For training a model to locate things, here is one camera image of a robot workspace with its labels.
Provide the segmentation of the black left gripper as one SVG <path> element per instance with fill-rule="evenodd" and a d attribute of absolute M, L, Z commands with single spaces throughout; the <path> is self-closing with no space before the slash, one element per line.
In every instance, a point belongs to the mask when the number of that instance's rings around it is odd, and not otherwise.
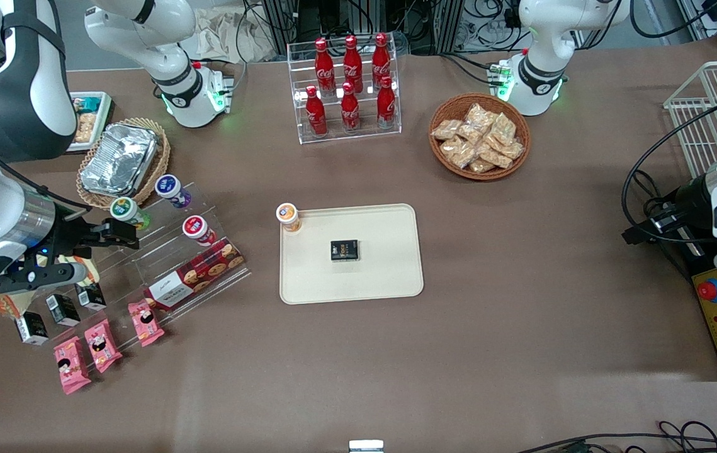
<path fill-rule="evenodd" d="M 706 177 L 696 177 L 665 196 L 674 218 L 669 240 L 674 243 L 713 243 L 713 210 Z M 623 230 L 628 245 L 655 243 L 657 229 L 652 224 L 637 224 Z"/>

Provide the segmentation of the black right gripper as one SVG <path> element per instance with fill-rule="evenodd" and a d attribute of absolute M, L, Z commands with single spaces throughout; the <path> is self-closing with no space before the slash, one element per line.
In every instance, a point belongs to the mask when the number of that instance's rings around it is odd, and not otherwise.
<path fill-rule="evenodd" d="M 137 227 L 118 219 L 88 223 L 83 217 L 65 219 L 65 215 L 57 215 L 51 233 L 51 257 L 75 255 L 75 250 L 91 247 L 140 248 Z"/>

